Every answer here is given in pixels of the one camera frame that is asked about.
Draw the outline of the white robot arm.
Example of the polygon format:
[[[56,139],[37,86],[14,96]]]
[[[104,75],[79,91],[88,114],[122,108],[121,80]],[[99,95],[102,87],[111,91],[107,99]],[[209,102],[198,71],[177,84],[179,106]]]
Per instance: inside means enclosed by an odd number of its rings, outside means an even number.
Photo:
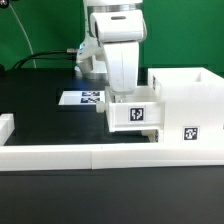
[[[83,0],[85,38],[76,63],[83,74],[106,73],[116,102],[137,87],[139,43],[147,36],[143,0]]]

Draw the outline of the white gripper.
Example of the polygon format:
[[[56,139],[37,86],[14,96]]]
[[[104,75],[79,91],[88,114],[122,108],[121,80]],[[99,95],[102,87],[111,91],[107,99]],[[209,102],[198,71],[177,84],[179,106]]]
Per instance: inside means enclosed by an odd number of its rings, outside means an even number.
[[[109,86],[116,102],[126,102],[135,91],[138,78],[139,43],[121,42],[103,45]]]

